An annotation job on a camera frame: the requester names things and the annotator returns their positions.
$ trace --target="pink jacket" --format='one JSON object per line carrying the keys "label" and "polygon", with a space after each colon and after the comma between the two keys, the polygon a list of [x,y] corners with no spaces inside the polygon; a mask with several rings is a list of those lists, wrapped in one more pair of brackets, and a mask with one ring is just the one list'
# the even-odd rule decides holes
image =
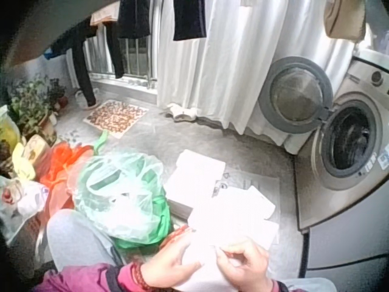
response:
{"label": "pink jacket", "polygon": [[[48,271],[34,292],[146,292],[135,283],[131,265],[115,267],[105,263],[94,266],[69,266],[62,272]],[[272,292],[287,291],[273,281]]]}

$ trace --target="beaded bracelet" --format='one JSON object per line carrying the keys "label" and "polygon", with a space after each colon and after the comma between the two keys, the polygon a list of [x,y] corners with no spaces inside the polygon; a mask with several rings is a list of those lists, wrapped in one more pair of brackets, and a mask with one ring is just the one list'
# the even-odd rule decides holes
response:
{"label": "beaded bracelet", "polygon": [[142,263],[134,263],[131,267],[131,272],[133,274],[133,278],[135,278],[135,281],[137,282],[137,284],[143,289],[143,290],[146,290],[146,291],[152,291],[153,289],[147,285],[147,283],[145,282],[145,279],[143,278],[142,276],[142,272],[140,270],[140,267],[142,266]]}

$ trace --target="patterned mat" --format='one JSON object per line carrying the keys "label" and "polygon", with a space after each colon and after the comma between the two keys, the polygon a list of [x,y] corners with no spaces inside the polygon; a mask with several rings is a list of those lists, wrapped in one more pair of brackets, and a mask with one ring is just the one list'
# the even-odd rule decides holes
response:
{"label": "patterned mat", "polygon": [[84,122],[100,130],[108,130],[120,139],[147,111],[147,108],[110,99],[93,110]]}

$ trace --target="gray pants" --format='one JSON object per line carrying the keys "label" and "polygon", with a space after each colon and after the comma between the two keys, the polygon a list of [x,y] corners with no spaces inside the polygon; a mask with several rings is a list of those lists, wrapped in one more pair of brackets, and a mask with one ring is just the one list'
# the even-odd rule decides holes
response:
{"label": "gray pants", "polygon": [[[74,210],[58,211],[47,224],[47,241],[58,271],[65,266],[88,266],[97,263],[122,265],[125,261],[112,240],[86,217]],[[335,285],[322,278],[282,281],[290,290],[336,292]]]}

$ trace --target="stack of paper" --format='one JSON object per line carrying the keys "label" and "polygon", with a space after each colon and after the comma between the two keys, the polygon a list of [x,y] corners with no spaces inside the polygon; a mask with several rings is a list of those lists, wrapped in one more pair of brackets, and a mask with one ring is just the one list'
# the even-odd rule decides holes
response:
{"label": "stack of paper", "polygon": [[[191,245],[182,258],[183,264],[200,261],[203,266],[188,281],[175,287],[180,291],[236,291],[220,272],[215,248],[250,237],[264,249],[269,249],[278,231],[278,224],[265,220],[275,206],[255,187],[242,190],[221,189],[218,196],[196,207],[188,225],[196,230]],[[231,259],[234,266],[241,262]]]}
{"label": "stack of paper", "polygon": [[216,181],[223,176],[225,162],[184,150],[177,169],[164,185],[170,212],[187,219],[193,208],[213,195]]}
{"label": "stack of paper", "polygon": [[269,249],[278,224],[267,221],[275,210],[255,187],[248,190],[229,187],[218,196],[195,208],[188,225],[204,237],[209,245],[226,245],[242,237],[250,237]]}

